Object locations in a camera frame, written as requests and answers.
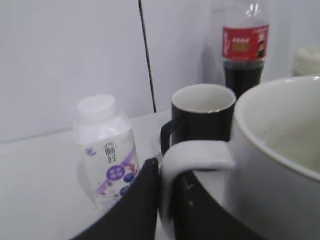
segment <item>bottle label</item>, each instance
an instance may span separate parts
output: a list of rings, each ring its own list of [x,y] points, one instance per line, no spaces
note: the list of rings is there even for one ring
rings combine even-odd
[[[258,61],[267,55],[269,25],[257,28],[223,28],[223,57]]]
[[[140,170],[133,133],[82,145],[82,152],[95,203],[107,212],[126,194]]]

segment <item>white handle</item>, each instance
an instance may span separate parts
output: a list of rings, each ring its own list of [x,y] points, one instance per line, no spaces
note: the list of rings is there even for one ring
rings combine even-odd
[[[233,171],[233,160],[226,142],[223,141],[187,141],[169,149],[163,158],[161,167],[161,203],[160,217],[163,228],[174,239],[173,216],[170,203],[175,179],[189,170]]]

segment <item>white bottle cap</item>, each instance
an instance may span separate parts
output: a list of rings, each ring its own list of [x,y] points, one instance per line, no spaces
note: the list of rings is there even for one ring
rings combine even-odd
[[[115,115],[118,110],[116,99],[111,95],[97,95],[85,98],[77,106],[81,120],[98,123]]]
[[[320,74],[320,46],[302,47],[294,56],[292,67],[294,76],[311,76]]]

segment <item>mug rim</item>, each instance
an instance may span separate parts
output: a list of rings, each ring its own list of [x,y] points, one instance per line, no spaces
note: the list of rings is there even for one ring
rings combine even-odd
[[[190,109],[187,109],[185,107],[181,107],[179,106],[179,104],[177,104],[177,97],[178,95],[181,95],[183,92],[186,92],[190,89],[200,89],[200,88],[207,88],[207,89],[215,89],[215,90],[223,90],[225,91],[226,94],[228,94],[230,96],[230,98],[232,98],[232,100],[230,101],[229,104],[226,104],[225,107],[221,107],[219,109],[213,109],[213,110],[190,110]],[[186,113],[190,113],[190,114],[204,114],[204,115],[207,115],[207,114],[217,114],[219,112],[222,112],[222,111],[225,111],[225,110],[228,110],[230,109],[232,106],[234,106],[237,102],[237,97],[236,97],[236,94],[229,88],[227,88],[226,86],[222,86],[222,85],[218,85],[218,84],[210,84],[210,83],[202,83],[202,84],[196,84],[196,85],[191,85],[191,86],[187,86],[187,87],[184,87],[180,90],[178,90],[172,97],[172,100],[171,100],[171,103],[172,105],[177,108],[178,110],[181,110],[183,112],[186,112]]]
[[[238,100],[236,106],[235,106],[235,112],[234,117],[239,125],[239,128],[241,132],[244,134],[244,136],[261,152],[269,156],[274,162],[282,165],[283,167],[289,169],[290,171],[293,171],[299,175],[302,175],[303,177],[306,177],[310,180],[320,182],[320,173],[313,171],[311,169],[308,169],[304,166],[301,166],[297,163],[294,163],[289,158],[276,153],[274,150],[272,150],[270,147],[263,144],[247,127],[245,120],[244,120],[244,114],[243,109],[244,107],[252,101],[253,98],[259,95],[259,93],[264,92],[266,89],[272,89],[276,86],[283,86],[291,83],[296,82],[306,82],[306,81],[320,81],[320,76],[302,76],[302,77],[287,77],[282,79],[277,79],[271,82],[263,83],[261,85],[258,85],[249,91],[247,91],[243,96],[240,97]]]

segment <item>white plastic bottle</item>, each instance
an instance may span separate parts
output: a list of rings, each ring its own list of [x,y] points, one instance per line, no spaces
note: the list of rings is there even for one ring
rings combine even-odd
[[[95,204],[109,211],[128,191],[140,171],[135,140],[127,115],[111,95],[82,100],[74,124]]]

